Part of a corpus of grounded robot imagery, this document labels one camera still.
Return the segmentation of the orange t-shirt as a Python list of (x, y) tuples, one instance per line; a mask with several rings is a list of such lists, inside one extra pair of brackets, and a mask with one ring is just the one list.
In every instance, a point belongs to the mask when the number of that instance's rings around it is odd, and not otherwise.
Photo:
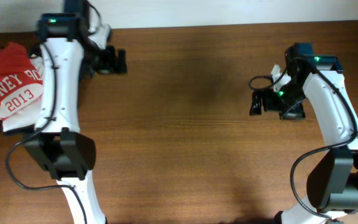
[(0, 50), (0, 119), (6, 119), (40, 98), (42, 76), (26, 49), (10, 42)]

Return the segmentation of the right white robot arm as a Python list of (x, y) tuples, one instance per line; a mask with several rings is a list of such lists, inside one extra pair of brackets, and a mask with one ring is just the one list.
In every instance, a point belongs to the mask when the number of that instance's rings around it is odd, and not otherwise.
[[(302, 119), (308, 100), (318, 120), (324, 146), (304, 153), (292, 165), (290, 187), (297, 203), (278, 212), (274, 223), (339, 223), (358, 213), (358, 117), (347, 95), (344, 75), (335, 56), (286, 54), (286, 67), (278, 65), (267, 79), (271, 84), (254, 88), (250, 115), (277, 111), (281, 119)], [(313, 154), (324, 157), (306, 181), (306, 196), (295, 187), (295, 170)]]

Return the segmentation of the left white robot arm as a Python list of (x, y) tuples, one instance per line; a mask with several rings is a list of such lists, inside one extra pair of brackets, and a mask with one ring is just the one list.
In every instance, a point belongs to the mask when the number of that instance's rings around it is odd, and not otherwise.
[(35, 135), (27, 152), (62, 189), (75, 223), (106, 223), (93, 183), (94, 141), (80, 133), (79, 82), (90, 72), (127, 72), (126, 53), (108, 44), (111, 28), (89, 32), (89, 19), (79, 13), (42, 14), (38, 37), (44, 60), (44, 92)]

